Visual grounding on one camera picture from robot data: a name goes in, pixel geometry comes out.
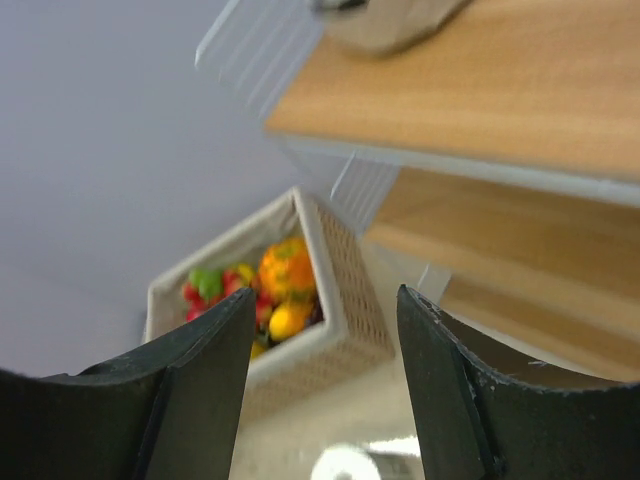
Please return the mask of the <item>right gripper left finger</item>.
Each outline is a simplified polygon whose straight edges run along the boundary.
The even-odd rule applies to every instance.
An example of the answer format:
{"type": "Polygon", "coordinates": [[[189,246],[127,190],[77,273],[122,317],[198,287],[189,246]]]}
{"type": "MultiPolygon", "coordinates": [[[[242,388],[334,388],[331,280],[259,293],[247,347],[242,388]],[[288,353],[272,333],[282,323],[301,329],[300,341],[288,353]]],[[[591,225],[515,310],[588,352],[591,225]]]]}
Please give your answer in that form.
{"type": "Polygon", "coordinates": [[[5,479],[225,479],[254,338],[241,289],[76,375],[1,374],[5,479]]]}

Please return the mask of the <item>brown paper towel roll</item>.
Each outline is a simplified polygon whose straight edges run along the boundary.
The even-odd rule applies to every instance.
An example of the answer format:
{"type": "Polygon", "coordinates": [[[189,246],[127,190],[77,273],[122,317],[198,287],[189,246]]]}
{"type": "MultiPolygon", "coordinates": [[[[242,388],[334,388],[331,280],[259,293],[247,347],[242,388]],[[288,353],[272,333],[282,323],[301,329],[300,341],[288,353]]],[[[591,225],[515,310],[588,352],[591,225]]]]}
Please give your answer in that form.
{"type": "Polygon", "coordinates": [[[367,55],[403,50],[434,33],[468,0],[309,1],[309,10],[339,45],[367,55]]]}

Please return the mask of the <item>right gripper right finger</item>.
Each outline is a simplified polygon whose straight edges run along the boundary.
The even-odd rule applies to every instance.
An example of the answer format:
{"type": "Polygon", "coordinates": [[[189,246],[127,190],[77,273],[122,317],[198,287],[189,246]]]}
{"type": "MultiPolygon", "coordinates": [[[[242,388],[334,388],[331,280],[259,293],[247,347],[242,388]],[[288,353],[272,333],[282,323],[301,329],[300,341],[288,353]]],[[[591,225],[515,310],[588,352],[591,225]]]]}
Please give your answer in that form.
{"type": "Polygon", "coordinates": [[[406,285],[396,318],[426,478],[638,478],[638,383],[536,360],[406,285]]]}

